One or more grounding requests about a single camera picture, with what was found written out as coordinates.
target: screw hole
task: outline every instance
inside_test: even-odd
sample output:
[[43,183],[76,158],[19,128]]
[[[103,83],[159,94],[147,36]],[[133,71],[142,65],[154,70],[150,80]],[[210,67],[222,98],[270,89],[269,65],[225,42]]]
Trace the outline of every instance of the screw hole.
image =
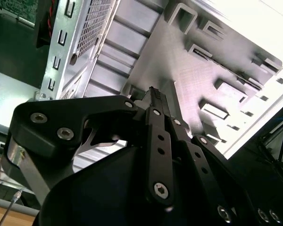
[[196,155],[198,158],[201,158],[201,155],[200,155],[198,152],[195,152],[195,155]]
[[159,152],[160,154],[165,154],[165,151],[162,150],[161,148],[159,148],[159,149],[157,149],[157,150],[158,150],[158,152]]
[[165,140],[162,135],[159,135],[158,138],[159,138],[160,140]]
[[203,172],[203,173],[208,174],[208,171],[207,171],[207,169],[206,169],[206,168],[201,167],[201,170],[202,170],[202,172]]
[[75,65],[77,59],[78,59],[77,54],[73,54],[72,57],[71,57],[71,59],[70,59],[70,65]]
[[43,118],[41,115],[37,115],[37,116],[35,116],[35,119],[38,120],[38,121],[41,121],[41,120],[43,120],[44,118]]
[[70,133],[69,133],[68,131],[62,131],[62,134],[63,134],[64,136],[69,136],[69,135],[70,135]]

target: silver metal sheet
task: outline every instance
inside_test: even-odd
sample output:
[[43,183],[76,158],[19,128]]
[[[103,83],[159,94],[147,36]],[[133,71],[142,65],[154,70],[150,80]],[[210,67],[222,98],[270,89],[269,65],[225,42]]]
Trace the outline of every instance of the silver metal sheet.
[[88,84],[87,90],[85,92],[86,97],[106,97],[106,96],[113,96],[115,94],[105,91],[95,85]]
[[142,48],[147,41],[147,38],[143,35],[136,33],[115,21],[112,22],[107,39],[136,54],[141,53]]
[[107,147],[97,147],[89,151],[78,154],[74,159],[73,169],[75,172],[90,166],[91,164],[99,161],[108,155],[124,148],[126,145],[125,141],[118,141],[115,145]]
[[116,61],[126,66],[133,66],[136,62],[136,59],[132,56],[129,56],[126,53],[123,53],[107,44],[104,44],[101,53],[109,56],[112,59],[115,59]]
[[127,78],[99,65],[94,67],[91,79],[116,91],[121,91],[127,81]]
[[34,99],[39,89],[0,73],[0,132],[7,134],[14,109]]
[[[63,88],[87,62],[92,63],[115,0],[59,2],[40,100],[60,98]],[[79,57],[71,65],[71,57]]]
[[160,16],[135,0],[121,0],[116,15],[147,32],[152,31]]
[[128,77],[129,77],[131,70],[133,69],[132,66],[125,65],[125,64],[119,62],[117,59],[110,58],[105,53],[101,53],[99,55],[99,61],[101,61],[105,64],[108,64],[109,66],[116,68],[116,69],[128,74]]

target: black metal bracket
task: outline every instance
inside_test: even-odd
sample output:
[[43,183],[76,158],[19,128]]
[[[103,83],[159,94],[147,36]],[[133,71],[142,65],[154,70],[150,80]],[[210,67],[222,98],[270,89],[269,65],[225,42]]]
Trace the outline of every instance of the black metal bracket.
[[[97,203],[93,201],[97,193],[113,200],[126,199],[127,193],[142,196],[143,203],[135,205],[140,205],[139,210],[144,212],[144,203],[146,209],[150,205],[151,216],[161,218],[156,223],[162,222],[166,215],[172,220],[175,215],[177,220],[178,215],[184,215],[188,219],[185,223],[265,225],[267,222],[258,210],[269,212],[269,207],[253,203],[224,156],[205,137],[189,138],[184,123],[170,115],[164,94],[154,88],[150,88],[149,94],[151,104],[147,110],[123,96],[30,102],[18,106],[4,150],[4,169],[20,183],[37,191],[46,208],[50,200],[57,201],[60,193],[68,195],[61,187],[73,183],[69,185],[72,195],[83,198],[86,195],[86,200],[90,199],[93,205]],[[76,153],[97,145],[112,145],[119,139],[127,140],[128,147],[70,175],[69,166]],[[118,170],[123,170],[124,175],[109,177]],[[15,171],[23,174],[20,180],[13,174]],[[129,189],[135,175],[142,177],[134,179],[139,183],[138,192]],[[126,184],[117,184],[116,190],[121,190],[121,196],[109,193],[114,189],[110,187],[114,181]],[[98,184],[108,185],[108,188],[98,187]],[[39,187],[45,187],[48,193],[42,193]],[[120,200],[119,204],[131,202]],[[105,205],[111,208],[111,202],[103,200],[102,206],[95,210],[101,213],[102,209],[106,210]],[[40,222],[48,222],[44,220],[48,213],[48,209],[41,210]],[[203,214],[205,218],[191,220],[193,214]]]

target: rectangular cutout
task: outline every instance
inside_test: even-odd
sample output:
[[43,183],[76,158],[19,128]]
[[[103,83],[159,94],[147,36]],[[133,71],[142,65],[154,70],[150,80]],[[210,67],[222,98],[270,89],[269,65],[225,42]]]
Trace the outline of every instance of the rectangular cutout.
[[210,138],[212,138],[216,141],[219,141],[219,142],[222,141],[222,139],[220,138],[216,128],[214,128],[214,127],[212,127],[212,126],[210,126],[210,125],[208,125],[204,122],[202,122],[202,126],[203,126],[203,130],[204,130],[206,136],[208,136],[208,137],[210,137]]
[[212,21],[203,18],[199,28],[205,33],[211,36],[216,40],[223,40],[225,37],[225,32],[222,27],[219,27],[217,24]]
[[190,44],[190,47],[187,48],[187,51],[189,54],[202,61],[208,61],[213,56],[200,46],[193,43]]
[[209,103],[205,103],[203,107],[200,108],[202,112],[207,113],[208,115],[218,117],[222,120],[225,120],[229,115],[227,112],[220,110],[219,108],[214,107]]
[[251,112],[242,112],[242,113],[246,114],[246,115],[249,116],[249,117],[252,117],[252,116],[254,115],[254,114],[251,113]]
[[58,70],[58,68],[60,66],[60,62],[61,62],[61,59],[54,56],[53,60],[52,60],[52,68]]
[[267,101],[267,100],[268,100],[268,98],[267,98],[266,96],[262,96],[262,97],[260,97],[260,99],[261,99],[261,100],[264,100],[264,101]]
[[278,78],[277,82],[280,83],[280,84],[283,84],[283,79],[282,78]]
[[52,79],[49,79],[48,89],[50,91],[53,91],[53,89],[55,88],[55,84],[56,84],[56,81],[53,81]]
[[66,42],[66,38],[67,38],[67,32],[60,30],[60,32],[58,33],[58,44],[64,46]]
[[75,3],[71,0],[67,1],[65,16],[71,18],[72,14],[74,13]]
[[184,34],[187,34],[197,16],[198,13],[189,6],[185,5],[184,3],[177,3],[172,6],[170,15],[166,16],[166,22],[168,24],[172,24],[173,21],[176,21],[176,24],[179,24],[180,26],[180,30]]
[[236,130],[236,131],[239,131],[240,128],[236,127],[236,126],[230,126],[230,125],[227,125],[228,127],[232,128],[233,130]]
[[252,60],[251,63],[254,66],[256,66],[260,71],[264,72],[265,74],[268,73],[268,71],[265,69],[265,67],[261,67],[262,63],[259,60]]
[[217,80],[215,87],[218,91],[222,92],[228,97],[231,97],[232,99],[236,100],[239,103],[243,103],[248,97],[245,93],[225,83],[222,80]]

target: bolt head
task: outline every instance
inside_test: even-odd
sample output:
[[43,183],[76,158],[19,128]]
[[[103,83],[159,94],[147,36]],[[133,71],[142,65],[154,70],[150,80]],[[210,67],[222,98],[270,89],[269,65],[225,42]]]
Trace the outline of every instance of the bolt head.
[[71,140],[75,136],[71,129],[65,127],[59,128],[57,135],[62,140]]
[[265,212],[263,212],[261,209],[258,209],[258,214],[264,220],[265,222],[269,223],[268,216],[266,215]]
[[155,194],[162,199],[166,199],[169,196],[168,189],[162,183],[156,183],[154,185],[154,191]]
[[156,114],[156,115],[160,115],[160,112],[156,109],[153,110],[153,112]]
[[217,207],[217,211],[219,213],[219,216],[226,222],[226,223],[231,223],[231,217],[228,214],[228,212],[226,211],[226,209],[222,206],[218,206]]
[[157,189],[158,191],[161,193],[161,194],[164,194],[165,193],[165,190],[162,186],[157,186]]
[[181,125],[180,121],[178,121],[177,119],[174,119],[174,122],[175,122],[177,125]]
[[34,123],[46,123],[47,117],[46,117],[46,115],[44,115],[42,113],[33,113],[30,116],[30,120]]
[[206,141],[206,139],[203,138],[203,137],[201,137],[200,140],[201,140],[201,142],[204,143],[204,144],[207,144],[207,143],[208,143],[208,142]]
[[130,102],[126,101],[125,105],[127,105],[128,107],[133,107],[133,104],[131,104]]

